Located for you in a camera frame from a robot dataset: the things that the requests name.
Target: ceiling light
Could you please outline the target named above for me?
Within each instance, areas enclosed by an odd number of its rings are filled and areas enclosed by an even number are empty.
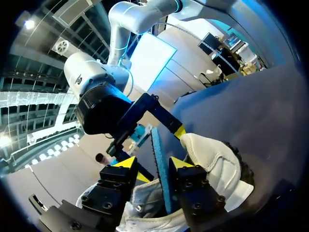
[[[68,143],[68,147],[73,147],[74,144],[73,143]]]
[[[27,20],[25,22],[25,27],[28,30],[33,29],[34,28],[34,21],[33,20]]]
[[[8,136],[0,137],[0,147],[5,147],[9,145],[11,142],[12,140]]]
[[[54,153],[54,156],[58,156],[58,155],[60,155],[60,151],[55,151],[55,153]]]
[[[65,141],[65,140],[63,140],[63,141],[61,142],[61,145],[63,145],[63,146],[66,146],[67,144],[68,144],[68,142]]]
[[[50,155],[50,156],[53,155],[54,154],[54,150],[53,149],[48,149],[47,154]]]
[[[41,161],[43,161],[43,160],[47,159],[47,156],[45,154],[40,154],[39,158],[40,158]]]
[[[39,162],[38,162],[37,159],[33,159],[33,160],[31,161],[31,163],[32,163],[32,165],[35,165],[35,164],[37,164],[37,163],[39,163]]]
[[[55,149],[56,151],[59,151],[59,150],[61,149],[61,146],[60,146],[60,145],[56,145],[56,146],[54,146],[54,149]]]

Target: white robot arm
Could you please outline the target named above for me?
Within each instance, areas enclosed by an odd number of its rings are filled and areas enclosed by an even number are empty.
[[[71,55],[64,65],[64,74],[76,98],[89,89],[108,81],[124,91],[129,73],[120,66],[126,53],[130,34],[146,33],[161,18],[182,10],[180,0],[150,0],[145,6],[123,1],[109,12],[111,48],[107,65],[101,64],[84,52]]]
[[[111,51],[107,64],[119,65],[126,53],[131,32],[146,33],[161,18],[182,9],[180,0],[150,0],[144,6],[123,1],[109,12],[111,22]]]

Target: ceiling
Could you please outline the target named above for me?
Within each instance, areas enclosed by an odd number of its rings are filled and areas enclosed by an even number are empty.
[[[39,157],[50,148],[46,144],[84,134],[76,127],[77,100],[63,72],[68,54],[58,54],[56,45],[69,41],[70,47],[106,63],[108,12],[119,1],[47,0],[27,18],[0,76],[0,169],[4,173]]]

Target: screw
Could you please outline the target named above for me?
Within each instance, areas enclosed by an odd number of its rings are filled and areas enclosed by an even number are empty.
[[[208,180],[202,180],[202,185],[206,185],[206,184],[208,184],[208,183],[209,183]]]
[[[73,221],[71,223],[71,229],[74,231],[79,231],[82,228],[82,225],[78,221]]]
[[[224,202],[225,201],[225,197],[224,196],[219,196],[217,201],[218,202]]]
[[[199,209],[202,208],[202,204],[199,203],[199,202],[197,202],[197,203],[195,203],[195,204],[192,206],[192,208],[193,208],[193,209],[196,209],[196,210],[199,210]]]
[[[112,203],[110,203],[110,202],[105,203],[105,204],[103,205],[103,208],[104,208],[104,209],[110,209],[110,208],[112,208]]]
[[[120,187],[120,186],[121,186],[121,183],[119,182],[114,183],[114,187]]]
[[[89,197],[88,196],[82,196],[82,202],[87,202],[89,201]]]
[[[190,187],[192,187],[193,186],[193,184],[191,183],[191,182],[187,182],[186,184],[185,184],[185,187],[186,188],[190,188]]]

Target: cable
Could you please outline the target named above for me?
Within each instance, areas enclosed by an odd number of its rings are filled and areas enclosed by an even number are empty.
[[[209,46],[208,44],[206,44],[204,41],[200,40],[196,35],[194,35],[193,33],[189,32],[189,31],[187,31],[187,30],[185,30],[185,29],[183,29],[183,28],[181,28],[181,27],[178,27],[178,26],[176,26],[176,25],[174,25],[174,24],[165,23],[165,22],[157,22],[156,24],[164,24],[164,25],[169,25],[169,26],[175,27],[175,28],[177,28],[177,29],[179,29],[179,30],[181,30],[181,31],[183,31],[183,32],[185,32],[185,33],[191,35],[191,36],[194,37],[195,39],[199,40],[202,44],[204,44],[204,45],[205,45],[207,48],[209,48],[211,51],[217,53],[212,47],[210,47],[210,46]],[[223,58],[223,56],[221,56],[221,55],[218,54],[218,53],[217,53],[217,55],[218,55],[225,63],[227,63],[227,65],[230,66],[231,69],[232,69],[235,73],[237,73],[238,76],[242,76],[242,75],[241,75],[241,74],[240,74],[240,73],[239,73],[239,72],[238,72],[238,71],[225,59],[225,58]]]
[[[130,44],[130,46],[127,48],[126,53],[131,49],[131,47],[133,46],[133,44],[135,43],[135,41],[139,38],[138,35],[135,36],[134,40],[132,41],[132,43]]]

